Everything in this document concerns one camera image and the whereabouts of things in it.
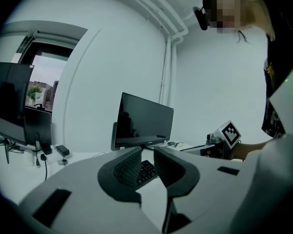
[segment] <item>computer monitor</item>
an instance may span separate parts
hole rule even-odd
[[[0,62],[0,135],[27,145],[24,107],[33,68],[27,64]]]
[[[51,113],[35,108],[25,107],[26,141],[29,145],[36,145],[36,137],[42,150],[50,150],[51,143]]]
[[[146,147],[169,140],[173,115],[172,108],[123,93],[115,147]]]

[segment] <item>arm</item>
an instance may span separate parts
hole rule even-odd
[[[263,147],[268,143],[260,143],[260,144],[254,144],[254,145],[248,145],[248,144],[236,144],[232,150],[232,154],[230,159],[238,158],[238,159],[245,159],[248,153],[255,151],[255,150],[261,150]]]

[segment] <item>keyboard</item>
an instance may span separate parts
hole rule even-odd
[[[141,170],[137,178],[136,190],[150,183],[153,179],[157,177],[155,167],[147,160],[142,162]]]

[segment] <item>monitor screen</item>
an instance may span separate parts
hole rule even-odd
[[[170,138],[174,110],[123,93],[118,113],[115,147],[154,145]]]
[[[25,144],[24,107],[33,69],[27,64],[0,62],[0,134]]]

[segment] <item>building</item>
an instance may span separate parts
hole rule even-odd
[[[53,90],[53,87],[51,87],[49,84],[39,81],[30,81],[28,84],[28,89],[31,87],[40,87],[42,89],[42,98],[35,101],[26,96],[26,105],[28,106],[34,106],[35,104],[42,104],[43,107],[52,110],[53,103],[50,103],[51,100],[51,91]]]
[[[59,85],[59,81],[56,80],[53,84],[53,88],[52,88],[51,95],[50,95],[50,104],[52,105],[52,107],[53,107],[54,97],[55,97],[55,93],[57,91],[58,85]]]

